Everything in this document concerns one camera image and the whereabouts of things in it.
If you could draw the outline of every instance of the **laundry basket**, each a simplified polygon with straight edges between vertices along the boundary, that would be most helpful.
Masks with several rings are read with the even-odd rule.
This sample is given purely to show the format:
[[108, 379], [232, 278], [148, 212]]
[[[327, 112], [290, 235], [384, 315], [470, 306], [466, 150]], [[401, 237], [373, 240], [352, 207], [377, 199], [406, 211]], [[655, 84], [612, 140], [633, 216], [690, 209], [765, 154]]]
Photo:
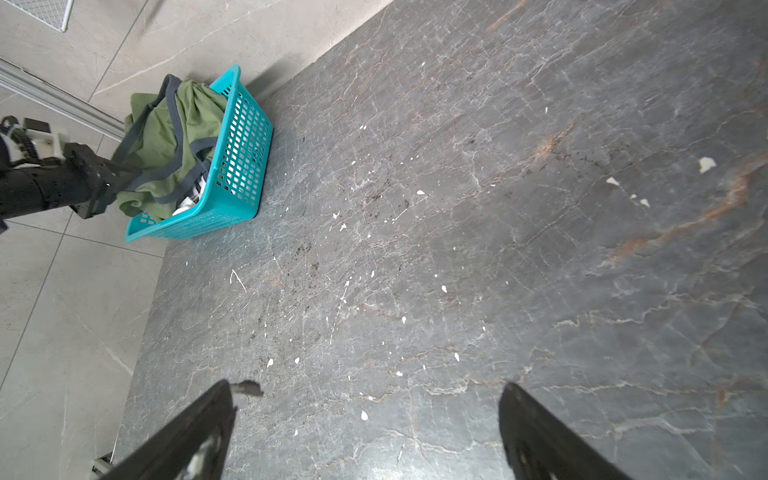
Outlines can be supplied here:
[[272, 122], [240, 83], [240, 67], [221, 75], [211, 90], [227, 97], [205, 191], [197, 205], [161, 222], [142, 213], [128, 222], [125, 241], [141, 237], [192, 238], [250, 220], [259, 210]]

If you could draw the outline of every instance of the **white debris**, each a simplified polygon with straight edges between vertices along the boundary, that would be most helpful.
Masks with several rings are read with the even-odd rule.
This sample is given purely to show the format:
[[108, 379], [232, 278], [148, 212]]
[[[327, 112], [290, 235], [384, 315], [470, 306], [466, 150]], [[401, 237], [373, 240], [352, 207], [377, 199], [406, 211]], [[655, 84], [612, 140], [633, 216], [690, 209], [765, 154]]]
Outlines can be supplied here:
[[709, 157], [702, 157], [699, 159], [699, 173], [705, 174], [709, 170], [715, 168], [717, 164], [715, 163], [715, 160]]

